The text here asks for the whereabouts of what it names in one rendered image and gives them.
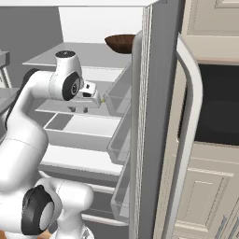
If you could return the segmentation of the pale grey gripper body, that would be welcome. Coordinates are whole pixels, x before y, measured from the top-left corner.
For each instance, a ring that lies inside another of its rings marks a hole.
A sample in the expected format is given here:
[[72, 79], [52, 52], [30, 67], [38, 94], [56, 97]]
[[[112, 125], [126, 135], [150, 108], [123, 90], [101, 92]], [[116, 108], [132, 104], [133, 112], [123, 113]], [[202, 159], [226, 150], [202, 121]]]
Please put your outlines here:
[[96, 91], [94, 94], [80, 92], [72, 100], [68, 101], [66, 105], [78, 108], [99, 108], [101, 106], [101, 96], [99, 91]]

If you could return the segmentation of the white fridge drawer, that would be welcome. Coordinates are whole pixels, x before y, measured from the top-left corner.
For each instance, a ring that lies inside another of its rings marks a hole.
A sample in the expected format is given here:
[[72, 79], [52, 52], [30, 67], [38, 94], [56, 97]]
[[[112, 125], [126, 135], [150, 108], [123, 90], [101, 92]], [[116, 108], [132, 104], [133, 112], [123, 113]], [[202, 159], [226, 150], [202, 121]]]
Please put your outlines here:
[[85, 178], [78, 176], [69, 176], [59, 173], [40, 170], [39, 174], [42, 177], [55, 177], [65, 180], [76, 181], [87, 184], [92, 187], [94, 191], [94, 199], [91, 207], [85, 211], [88, 216], [98, 217], [98, 223], [104, 223], [114, 226], [128, 226], [128, 223], [124, 223], [114, 219], [114, 215], [111, 209], [111, 198], [113, 196], [117, 182], [105, 181], [93, 178]]
[[120, 118], [56, 114], [44, 129], [54, 146], [106, 151]]

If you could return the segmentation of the clear fridge door bin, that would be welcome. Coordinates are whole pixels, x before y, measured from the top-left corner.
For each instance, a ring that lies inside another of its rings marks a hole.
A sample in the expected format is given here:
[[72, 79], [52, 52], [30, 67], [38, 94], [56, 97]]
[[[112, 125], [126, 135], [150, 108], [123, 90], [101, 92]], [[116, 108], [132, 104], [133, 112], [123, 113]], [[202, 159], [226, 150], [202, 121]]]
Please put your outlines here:
[[131, 107], [128, 106], [119, 125], [106, 148], [110, 160], [115, 164], [124, 164], [130, 151]]
[[114, 219], [124, 223], [129, 222], [130, 173], [130, 164], [126, 162], [110, 202]]
[[106, 91], [104, 98], [111, 116], [122, 117], [131, 101], [132, 63], [123, 69], [117, 79]]

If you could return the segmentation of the brown wooden bowl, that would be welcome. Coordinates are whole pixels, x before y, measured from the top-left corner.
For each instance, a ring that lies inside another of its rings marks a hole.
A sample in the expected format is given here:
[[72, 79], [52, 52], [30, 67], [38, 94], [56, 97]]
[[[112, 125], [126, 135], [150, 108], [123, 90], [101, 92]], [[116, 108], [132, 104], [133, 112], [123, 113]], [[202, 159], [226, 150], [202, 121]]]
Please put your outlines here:
[[106, 44], [120, 54], [131, 54], [134, 35], [110, 35], [105, 38]]

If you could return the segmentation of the black built-in oven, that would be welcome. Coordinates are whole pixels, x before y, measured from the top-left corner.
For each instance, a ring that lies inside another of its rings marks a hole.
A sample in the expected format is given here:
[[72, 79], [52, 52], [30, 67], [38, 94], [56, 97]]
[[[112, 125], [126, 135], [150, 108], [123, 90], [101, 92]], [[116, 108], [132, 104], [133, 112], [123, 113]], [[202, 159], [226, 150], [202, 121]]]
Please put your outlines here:
[[196, 142], [239, 146], [239, 65], [199, 65], [204, 88]]

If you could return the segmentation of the beige base cupboard door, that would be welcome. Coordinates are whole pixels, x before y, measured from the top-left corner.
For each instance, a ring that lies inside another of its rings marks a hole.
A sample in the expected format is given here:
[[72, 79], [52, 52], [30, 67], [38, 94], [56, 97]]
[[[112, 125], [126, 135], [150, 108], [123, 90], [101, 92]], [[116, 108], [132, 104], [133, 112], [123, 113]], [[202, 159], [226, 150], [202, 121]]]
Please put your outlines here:
[[172, 239], [228, 239], [239, 217], [239, 147], [193, 145]]

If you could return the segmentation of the beige wall cupboard door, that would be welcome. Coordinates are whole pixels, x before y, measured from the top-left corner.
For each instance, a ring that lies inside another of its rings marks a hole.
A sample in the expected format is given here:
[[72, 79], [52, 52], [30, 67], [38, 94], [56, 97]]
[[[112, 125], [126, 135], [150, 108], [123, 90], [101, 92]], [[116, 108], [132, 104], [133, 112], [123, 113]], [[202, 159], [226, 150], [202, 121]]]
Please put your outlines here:
[[239, 65], [239, 0], [186, 0], [181, 34], [199, 63]]

